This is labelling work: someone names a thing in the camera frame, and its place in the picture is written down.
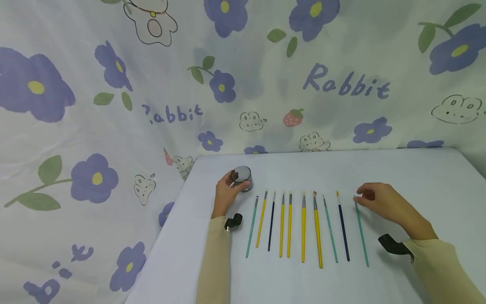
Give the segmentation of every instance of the glass cup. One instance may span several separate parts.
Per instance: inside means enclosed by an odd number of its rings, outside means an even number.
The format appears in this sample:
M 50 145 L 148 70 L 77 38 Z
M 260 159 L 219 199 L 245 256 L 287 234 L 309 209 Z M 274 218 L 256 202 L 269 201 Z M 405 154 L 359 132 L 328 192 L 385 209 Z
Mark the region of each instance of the glass cup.
M 233 172 L 231 172 L 231 180 L 234 183 L 234 186 L 238 186 L 242 182 L 249 181 L 250 184 L 243 192 L 250 191 L 253 188 L 253 179 L 251 178 L 251 170 L 247 166 L 239 166 L 236 167 Z

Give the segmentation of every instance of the white table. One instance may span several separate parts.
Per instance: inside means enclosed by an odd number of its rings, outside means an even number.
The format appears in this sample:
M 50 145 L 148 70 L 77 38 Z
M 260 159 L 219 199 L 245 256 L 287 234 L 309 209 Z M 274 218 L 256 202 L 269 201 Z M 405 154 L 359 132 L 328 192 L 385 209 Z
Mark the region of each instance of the white table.
M 228 212 L 243 215 L 232 232 L 231 304 L 420 303 L 427 296 L 408 256 L 392 255 L 377 241 L 406 234 L 361 207 L 370 267 L 352 202 L 369 181 L 392 184 L 426 218 L 439 237 L 456 246 L 459 259 L 486 294 L 486 181 L 456 150 L 447 148 L 223 155 L 197 159 L 175 206 L 128 297 L 127 304 L 194 303 L 216 182 L 230 169 L 252 169 L 253 189 L 238 195 Z M 260 246 L 255 248 L 265 189 L 269 190 Z M 287 192 L 283 257 L 279 258 L 280 204 Z M 288 192 L 292 190 L 291 257 L 286 257 Z M 339 190 L 351 261 L 346 261 L 336 202 Z M 267 251 L 273 191 L 271 251 Z M 306 260 L 301 262 L 302 191 L 307 192 Z M 324 268 L 320 269 L 312 208 L 317 191 Z M 326 196 L 339 263 L 334 260 L 322 195 Z M 250 255 L 245 258 L 255 197 L 260 196 Z

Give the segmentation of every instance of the teal paintbrush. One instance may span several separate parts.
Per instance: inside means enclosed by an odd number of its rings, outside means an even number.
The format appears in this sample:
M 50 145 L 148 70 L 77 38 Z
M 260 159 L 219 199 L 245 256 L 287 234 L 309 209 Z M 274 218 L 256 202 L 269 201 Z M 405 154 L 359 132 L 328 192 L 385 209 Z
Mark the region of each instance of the teal paintbrush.
M 363 229 L 361 228 L 361 217 L 360 210 L 358 209 L 358 204 L 354 202 L 354 207 L 356 208 L 356 215 L 358 216 L 358 225 L 360 226 L 361 242 L 363 243 L 364 259 L 366 260 L 366 266 L 369 267 L 368 254 L 366 253 L 365 237 L 363 236 Z
M 246 257 L 248 257 L 248 254 L 250 253 L 251 235 L 253 234 L 253 225 L 255 224 L 255 214 L 257 213 L 257 205 L 258 205 L 258 196 L 257 196 L 257 200 L 255 201 L 255 209 L 253 210 L 253 219 L 251 220 L 250 237 L 248 238 L 248 248 L 246 249 Z
M 337 263 L 336 246 L 334 245 L 334 237 L 332 237 L 332 228 L 331 228 L 331 221 L 329 221 L 328 205 L 326 204 L 326 198 L 324 196 L 322 196 L 322 198 L 324 199 L 324 209 L 326 209 L 326 217 L 328 218 L 329 234 L 331 235 L 332 249 L 334 250 L 334 258 L 336 259 L 336 263 Z

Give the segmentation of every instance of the purple flower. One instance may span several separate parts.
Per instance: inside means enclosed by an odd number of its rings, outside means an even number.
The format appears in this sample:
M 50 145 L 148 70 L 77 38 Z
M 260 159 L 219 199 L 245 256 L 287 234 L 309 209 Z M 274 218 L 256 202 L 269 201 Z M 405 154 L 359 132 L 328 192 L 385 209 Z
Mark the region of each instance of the purple flower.
M 165 221 L 169 217 L 169 213 L 172 210 L 172 207 L 174 206 L 174 202 L 170 202 L 167 205 L 165 205 L 164 209 L 162 209 L 162 212 L 158 215 L 158 224 L 161 227 L 164 227 Z
M 433 141 L 433 142 L 423 142 L 423 141 L 409 141 L 407 148 L 437 148 L 442 147 L 444 141 Z
M 36 119 L 55 123 L 65 107 L 74 105 L 74 93 L 54 64 L 44 55 L 25 57 L 16 50 L 0 48 L 0 107 L 30 112 Z
M 130 92 L 133 91 L 132 85 L 126 77 L 125 63 L 115 54 L 108 41 L 106 41 L 106 45 L 102 44 L 96 47 L 94 56 L 104 67 L 104 79 L 106 83 L 116 89 L 126 87 Z
M 235 79 L 229 73 L 216 70 L 214 77 L 209 81 L 209 86 L 213 91 L 214 99 L 220 104 L 230 103 L 236 98 L 236 92 L 233 90 Z
M 206 151 L 218 152 L 221 150 L 221 146 L 223 145 L 223 141 L 217 139 L 214 133 L 211 131 L 199 133 L 197 139 L 199 139 Z
M 377 143 L 382 137 L 387 136 L 392 131 L 392 127 L 386 125 L 386 118 L 380 117 L 372 123 L 362 123 L 354 127 L 353 141 L 355 143 Z
M 71 170 L 71 178 L 72 198 L 89 199 L 95 204 L 106 201 L 118 185 L 117 172 L 108 167 L 108 161 L 101 154 L 93 154 L 86 161 L 77 163 Z
M 208 18 L 214 22 L 219 37 L 226 38 L 232 31 L 240 32 L 246 26 L 248 0 L 204 0 Z
M 471 24 L 430 52 L 429 72 L 432 75 L 445 71 L 455 72 L 470 66 L 486 47 L 486 26 Z
M 135 283 L 137 274 L 142 270 L 147 257 L 143 253 L 145 245 L 138 242 L 133 248 L 126 247 L 120 252 L 117 260 L 118 269 L 111 276 L 111 291 L 127 291 Z
M 261 153 L 268 153 L 265 151 L 265 148 L 262 145 L 256 145 L 253 148 L 252 147 L 247 147 L 244 149 L 245 154 L 261 154 Z
M 321 32 L 324 24 L 336 18 L 339 13 L 339 0 L 297 0 L 289 16 L 290 28 L 302 31 L 304 41 L 312 41 Z

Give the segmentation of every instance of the fabric backdrop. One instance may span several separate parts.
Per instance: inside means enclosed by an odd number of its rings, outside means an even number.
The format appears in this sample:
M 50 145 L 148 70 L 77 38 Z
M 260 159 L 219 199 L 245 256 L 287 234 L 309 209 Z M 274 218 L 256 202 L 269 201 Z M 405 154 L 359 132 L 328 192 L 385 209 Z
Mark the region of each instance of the fabric backdrop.
M 2 1 L 1 302 L 123 303 L 199 155 L 452 146 L 484 176 L 485 20 L 457 0 Z

